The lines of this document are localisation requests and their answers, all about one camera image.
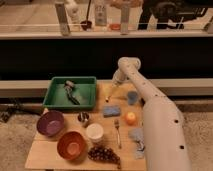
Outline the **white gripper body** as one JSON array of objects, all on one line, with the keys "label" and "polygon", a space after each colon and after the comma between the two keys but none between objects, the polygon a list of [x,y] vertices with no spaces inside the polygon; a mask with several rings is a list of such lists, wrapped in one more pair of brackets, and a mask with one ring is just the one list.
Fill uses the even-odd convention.
[{"label": "white gripper body", "polygon": [[113,75],[112,83],[116,86],[120,86],[126,80],[127,80],[127,76],[120,69],[117,69]]}]

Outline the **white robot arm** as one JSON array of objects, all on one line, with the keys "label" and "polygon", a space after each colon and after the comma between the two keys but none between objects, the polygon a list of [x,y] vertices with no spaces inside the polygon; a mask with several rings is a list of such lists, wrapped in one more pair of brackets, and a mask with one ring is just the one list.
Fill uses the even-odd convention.
[{"label": "white robot arm", "polygon": [[121,57],[113,75],[118,86],[129,80],[141,98],[147,171],[192,171],[183,131],[183,115],[175,103],[140,72],[136,57]]}]

